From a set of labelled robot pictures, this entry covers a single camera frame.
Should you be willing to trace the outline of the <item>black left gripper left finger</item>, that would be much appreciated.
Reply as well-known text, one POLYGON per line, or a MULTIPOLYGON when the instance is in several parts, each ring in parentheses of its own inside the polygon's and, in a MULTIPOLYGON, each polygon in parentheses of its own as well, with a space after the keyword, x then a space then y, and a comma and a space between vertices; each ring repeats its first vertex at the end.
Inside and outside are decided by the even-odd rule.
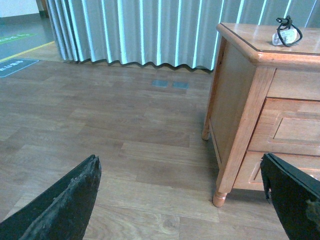
POLYGON ((77 165, 0 224, 2 240, 81 240, 102 176, 95 155, 77 165))

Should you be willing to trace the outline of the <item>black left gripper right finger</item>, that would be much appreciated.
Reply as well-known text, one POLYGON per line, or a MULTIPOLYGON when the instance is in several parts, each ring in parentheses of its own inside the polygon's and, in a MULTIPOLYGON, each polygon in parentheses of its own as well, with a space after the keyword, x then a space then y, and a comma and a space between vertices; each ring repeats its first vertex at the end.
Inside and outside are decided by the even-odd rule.
POLYGON ((265 153, 260 163, 265 197, 271 199, 290 240, 320 238, 320 181, 265 153))

